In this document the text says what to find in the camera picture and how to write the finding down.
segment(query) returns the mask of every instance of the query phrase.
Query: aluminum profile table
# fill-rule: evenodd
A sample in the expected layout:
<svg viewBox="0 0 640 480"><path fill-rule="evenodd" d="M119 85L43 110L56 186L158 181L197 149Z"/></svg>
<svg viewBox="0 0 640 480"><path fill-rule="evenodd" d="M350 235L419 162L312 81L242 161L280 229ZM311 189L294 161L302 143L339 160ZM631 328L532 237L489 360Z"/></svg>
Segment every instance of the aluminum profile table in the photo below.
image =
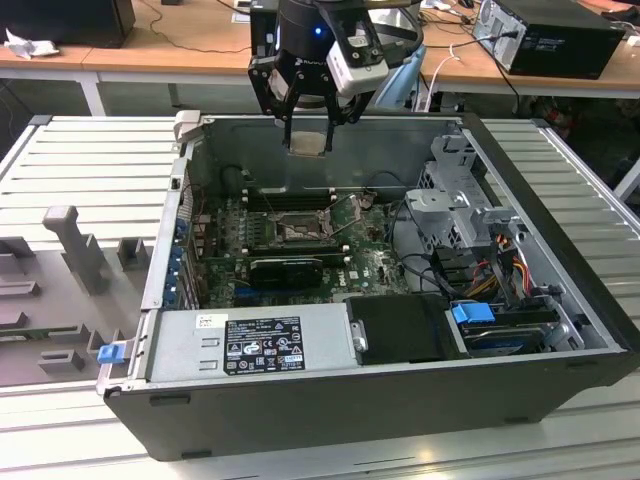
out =
<svg viewBox="0 0 640 480"><path fill-rule="evenodd" d="M173 117L35 117L0 164L0 238L61 248L42 226L52 205L75 205L103 248L123 237L153 246L174 160Z"/></svg>
<svg viewBox="0 0 640 480"><path fill-rule="evenodd" d="M640 249L633 248L638 245L635 217L550 130L524 121L488 121L487 126L637 320L633 298L640 274L633 266L640 261ZM489 181L504 200L495 181ZM0 391L0 476L637 479L639 432L640 377L634 372L612 387L582 392L539 424L159 463L104 406L93 382L78 382Z"/></svg>

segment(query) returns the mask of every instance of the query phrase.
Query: red wire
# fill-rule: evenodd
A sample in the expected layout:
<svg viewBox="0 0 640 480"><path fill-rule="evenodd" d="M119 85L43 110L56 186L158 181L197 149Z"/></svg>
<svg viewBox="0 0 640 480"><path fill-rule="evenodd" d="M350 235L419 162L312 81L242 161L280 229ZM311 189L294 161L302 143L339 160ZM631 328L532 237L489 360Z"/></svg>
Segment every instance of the red wire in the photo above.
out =
<svg viewBox="0 0 640 480"><path fill-rule="evenodd" d="M473 283L471 284L471 287L474 287L475 284L478 283L478 280L479 280L478 273L480 272L480 269L485 265L489 265L489 262L487 260L480 262L478 266L475 268L475 270L473 271Z"/></svg>

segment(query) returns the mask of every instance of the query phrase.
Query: power supply label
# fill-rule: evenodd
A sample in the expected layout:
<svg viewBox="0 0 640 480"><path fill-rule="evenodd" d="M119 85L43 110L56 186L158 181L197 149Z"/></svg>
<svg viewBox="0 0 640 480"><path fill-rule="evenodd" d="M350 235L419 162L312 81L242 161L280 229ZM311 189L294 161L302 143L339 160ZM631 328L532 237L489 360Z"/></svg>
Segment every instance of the power supply label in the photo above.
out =
<svg viewBox="0 0 640 480"><path fill-rule="evenodd" d="M224 330L227 375L304 370L300 317L229 320Z"/></svg>

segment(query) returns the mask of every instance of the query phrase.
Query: yellow wire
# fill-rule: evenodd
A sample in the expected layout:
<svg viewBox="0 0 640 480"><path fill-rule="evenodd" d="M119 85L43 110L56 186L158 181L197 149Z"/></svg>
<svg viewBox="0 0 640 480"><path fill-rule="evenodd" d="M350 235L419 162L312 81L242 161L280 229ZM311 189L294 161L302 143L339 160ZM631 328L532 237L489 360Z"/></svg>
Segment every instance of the yellow wire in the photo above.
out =
<svg viewBox="0 0 640 480"><path fill-rule="evenodd" d="M493 285L493 283L495 283L495 281L496 281L496 276L493 275L489 280L485 281L483 284L478 285L473 290L468 292L467 296L468 297L473 297L474 295L477 295L478 293L482 292L485 288L491 287Z"/></svg>
<svg viewBox="0 0 640 480"><path fill-rule="evenodd" d="M520 265L519 263L513 262L513 266L516 267L518 270L520 270L520 275L522 275L522 291L526 294L527 293L527 289L525 287L526 285L526 273L524 270L524 267L522 265Z"/></svg>

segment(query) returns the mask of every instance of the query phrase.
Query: wooden desk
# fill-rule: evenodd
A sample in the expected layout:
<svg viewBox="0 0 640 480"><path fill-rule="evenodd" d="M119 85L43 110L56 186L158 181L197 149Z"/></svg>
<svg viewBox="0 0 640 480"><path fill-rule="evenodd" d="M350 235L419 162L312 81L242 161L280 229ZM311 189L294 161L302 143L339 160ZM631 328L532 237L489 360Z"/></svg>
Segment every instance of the wooden desk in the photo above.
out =
<svg viewBox="0 0 640 480"><path fill-rule="evenodd" d="M441 18L450 20L453 17L441 15ZM454 25L430 24L424 32L427 45L450 45L464 43L471 39L467 34L460 34L460 27ZM455 49L455 53L461 60L459 62L450 60L440 69L436 79L439 91L512 93L495 62L480 45L460 47ZM431 80L438 64L448 56L448 49L427 48L427 55L421 69L422 74ZM598 80L510 75L509 81L523 95L639 98L640 48L630 47L626 42L621 42Z"/></svg>
<svg viewBox="0 0 640 480"><path fill-rule="evenodd" d="M150 24L158 18L157 13L143 0L132 1L137 20L124 48L62 47L60 56L31 61L0 50L0 77L76 81L82 86L93 115L105 115L97 86L100 82L249 84L246 69L250 50L242 50L250 46L249 25L231 23L229 9L215 0L185 0L181 6L162 6L160 0L144 0L163 15L154 24L156 31L174 43L201 50L242 50L205 53L177 48L167 38L152 33ZM440 15L455 21L451 15ZM431 24L425 28L427 45L449 45L469 39L455 25ZM441 69L437 90L512 93L482 47L461 47L456 53L461 61L447 62ZM422 73L428 80L447 55L447 49L427 50ZM520 76L510 79L523 95L640 98L640 49L621 44L599 80Z"/></svg>
<svg viewBox="0 0 640 480"><path fill-rule="evenodd" d="M164 16L154 24L154 29L174 43L194 49L236 52L203 53L176 48L162 35L154 34L150 24L158 15L141 0L132 1L136 24L124 47L117 50L94 48L82 62L84 69L247 75L251 57L249 25L231 23L233 12L228 8L214 0L186 0L181 6L164 6L159 0L145 0Z"/></svg>

